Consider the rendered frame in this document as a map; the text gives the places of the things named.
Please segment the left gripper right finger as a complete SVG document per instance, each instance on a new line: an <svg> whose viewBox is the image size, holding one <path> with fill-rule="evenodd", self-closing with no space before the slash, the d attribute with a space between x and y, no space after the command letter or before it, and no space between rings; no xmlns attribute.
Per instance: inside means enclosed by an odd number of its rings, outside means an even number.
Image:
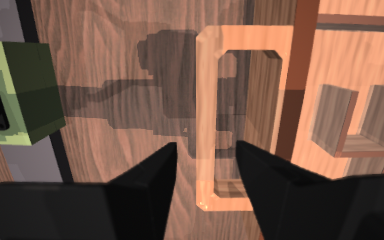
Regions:
<svg viewBox="0 0 384 240"><path fill-rule="evenodd" d="M384 174L331 179L244 140L235 156L264 240L352 240L384 211Z"/></svg>

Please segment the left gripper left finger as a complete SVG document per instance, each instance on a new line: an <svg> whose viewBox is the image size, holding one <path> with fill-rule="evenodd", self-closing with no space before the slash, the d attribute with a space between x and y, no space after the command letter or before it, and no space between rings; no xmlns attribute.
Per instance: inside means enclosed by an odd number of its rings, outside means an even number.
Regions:
<svg viewBox="0 0 384 240"><path fill-rule="evenodd" d="M0 240L164 240L176 174L169 142L108 182L0 182Z"/></svg>

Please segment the wooden maze board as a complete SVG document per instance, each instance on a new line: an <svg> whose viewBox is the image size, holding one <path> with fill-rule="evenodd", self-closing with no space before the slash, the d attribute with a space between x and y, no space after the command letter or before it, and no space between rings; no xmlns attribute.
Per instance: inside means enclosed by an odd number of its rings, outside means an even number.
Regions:
<svg viewBox="0 0 384 240"><path fill-rule="evenodd" d="M331 179L384 174L384 0L255 0L253 25L196 37L196 205L264 240L241 178L214 177L218 59L251 50L244 141Z"/></svg>

